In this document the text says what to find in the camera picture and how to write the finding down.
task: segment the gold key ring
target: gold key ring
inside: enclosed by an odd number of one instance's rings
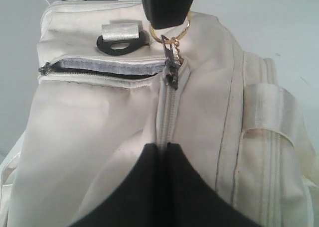
[[[176,42],[176,40],[180,40],[182,39],[187,31],[188,31],[188,28],[190,26],[190,20],[191,20],[191,12],[189,11],[188,14],[187,14],[187,26],[186,28],[175,38],[172,38],[172,39],[168,39],[165,41],[165,44],[174,44]],[[162,39],[158,38],[158,36],[155,34],[155,30],[154,28],[152,27],[152,25],[150,25],[150,32],[151,32],[151,35],[152,37],[158,42],[158,43],[161,43],[163,44],[163,41]]]

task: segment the metal zipper pull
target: metal zipper pull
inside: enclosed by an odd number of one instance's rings
[[[39,72],[41,75],[46,76],[51,72],[51,65],[49,62],[45,63],[45,65],[39,68]]]
[[[166,65],[166,75],[165,75],[165,84],[171,86],[175,90],[178,89],[178,70],[180,65],[175,63],[174,53],[172,44],[169,45],[169,49],[166,47],[165,41],[168,40],[164,35],[161,36],[162,43],[165,53],[165,65]]]

